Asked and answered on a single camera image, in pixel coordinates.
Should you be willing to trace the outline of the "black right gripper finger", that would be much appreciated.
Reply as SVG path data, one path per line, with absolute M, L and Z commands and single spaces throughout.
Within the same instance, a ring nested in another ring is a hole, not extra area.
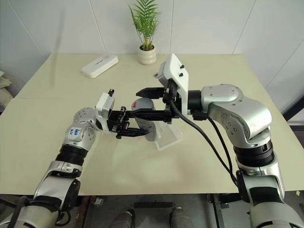
M 130 118 L 139 118 L 147 121 L 164 121 L 166 119 L 165 112 L 153 109 L 138 109 L 129 111 Z
M 149 99 L 159 99 L 164 95 L 164 87 L 148 87 L 144 88 L 136 93 L 136 96 L 149 98 Z

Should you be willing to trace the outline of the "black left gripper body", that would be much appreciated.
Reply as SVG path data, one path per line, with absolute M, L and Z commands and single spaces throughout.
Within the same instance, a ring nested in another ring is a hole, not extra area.
M 119 111 L 112 110 L 107 119 L 108 129 L 114 133 L 117 133 L 119 129 L 127 129 L 129 124 L 129 119 L 121 119 L 121 109 Z

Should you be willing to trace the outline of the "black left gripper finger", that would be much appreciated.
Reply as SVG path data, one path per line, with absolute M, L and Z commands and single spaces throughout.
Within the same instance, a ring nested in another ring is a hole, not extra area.
M 130 119 L 132 114 L 126 109 L 125 106 L 121 106 L 121 119 Z
M 121 139 L 122 137 L 139 137 L 147 135 L 148 133 L 149 131 L 139 128 L 119 129 L 116 138 Z

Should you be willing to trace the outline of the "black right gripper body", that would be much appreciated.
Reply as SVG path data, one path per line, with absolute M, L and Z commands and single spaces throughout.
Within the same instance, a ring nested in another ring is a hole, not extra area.
M 164 122 L 171 124 L 174 118 L 180 118 L 186 121 L 188 114 L 188 95 L 178 92 L 178 85 L 169 79 L 164 88 L 162 101 L 165 103 Z

